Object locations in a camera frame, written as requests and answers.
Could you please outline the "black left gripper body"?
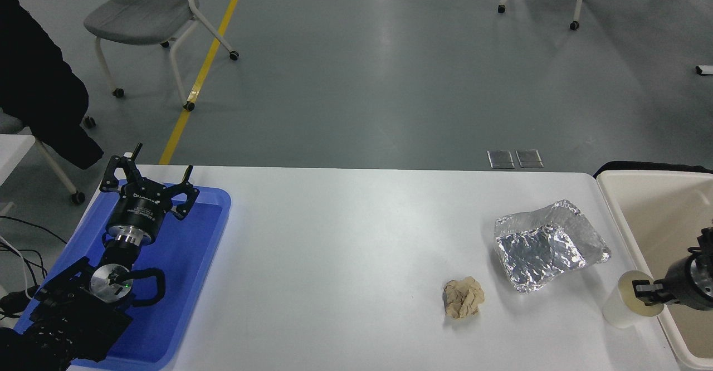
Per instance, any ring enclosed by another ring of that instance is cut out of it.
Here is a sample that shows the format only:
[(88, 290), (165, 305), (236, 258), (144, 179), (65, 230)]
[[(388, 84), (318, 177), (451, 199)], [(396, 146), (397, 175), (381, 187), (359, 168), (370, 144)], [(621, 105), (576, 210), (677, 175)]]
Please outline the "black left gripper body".
[(107, 222), (107, 231), (120, 227), (135, 227), (143, 232), (159, 232), (172, 208), (172, 201), (162, 189), (125, 184), (119, 190), (119, 198)]

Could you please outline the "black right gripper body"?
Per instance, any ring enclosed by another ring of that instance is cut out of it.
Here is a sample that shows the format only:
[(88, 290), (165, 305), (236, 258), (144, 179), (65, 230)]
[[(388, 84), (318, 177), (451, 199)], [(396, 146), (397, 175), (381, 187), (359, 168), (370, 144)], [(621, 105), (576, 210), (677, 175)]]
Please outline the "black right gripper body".
[(698, 309), (697, 292), (691, 282), (691, 257), (677, 260), (670, 265), (665, 275), (665, 290), (670, 299), (667, 304), (680, 304), (692, 309)]

